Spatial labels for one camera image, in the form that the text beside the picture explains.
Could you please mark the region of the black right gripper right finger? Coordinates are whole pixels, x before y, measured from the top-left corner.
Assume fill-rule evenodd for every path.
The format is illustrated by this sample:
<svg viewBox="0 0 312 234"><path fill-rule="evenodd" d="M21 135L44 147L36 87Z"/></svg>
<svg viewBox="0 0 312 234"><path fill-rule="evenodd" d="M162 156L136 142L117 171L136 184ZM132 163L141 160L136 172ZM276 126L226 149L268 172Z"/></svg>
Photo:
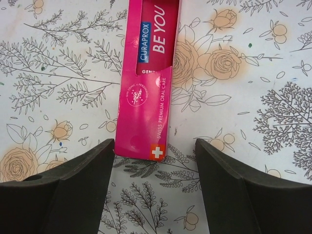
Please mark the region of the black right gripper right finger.
<svg viewBox="0 0 312 234"><path fill-rule="evenodd" d="M210 233L311 233L311 185L261 172L203 139L195 157Z"/></svg>

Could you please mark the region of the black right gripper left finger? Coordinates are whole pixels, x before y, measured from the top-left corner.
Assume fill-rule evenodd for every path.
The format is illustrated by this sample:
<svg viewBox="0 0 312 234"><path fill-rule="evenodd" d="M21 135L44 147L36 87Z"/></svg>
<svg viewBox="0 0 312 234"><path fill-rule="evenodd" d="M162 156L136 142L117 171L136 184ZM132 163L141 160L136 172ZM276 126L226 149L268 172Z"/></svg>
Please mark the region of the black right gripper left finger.
<svg viewBox="0 0 312 234"><path fill-rule="evenodd" d="M0 185L2 234L96 234L108 191L114 140L23 181Z"/></svg>

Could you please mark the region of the pink toothpaste box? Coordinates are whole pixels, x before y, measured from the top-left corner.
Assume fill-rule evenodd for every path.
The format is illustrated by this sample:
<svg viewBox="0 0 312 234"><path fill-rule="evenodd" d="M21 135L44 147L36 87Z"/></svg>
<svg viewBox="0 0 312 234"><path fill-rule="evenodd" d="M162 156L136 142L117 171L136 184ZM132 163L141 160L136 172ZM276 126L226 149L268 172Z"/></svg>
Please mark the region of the pink toothpaste box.
<svg viewBox="0 0 312 234"><path fill-rule="evenodd" d="M167 153L179 0L129 2L115 153L162 161Z"/></svg>

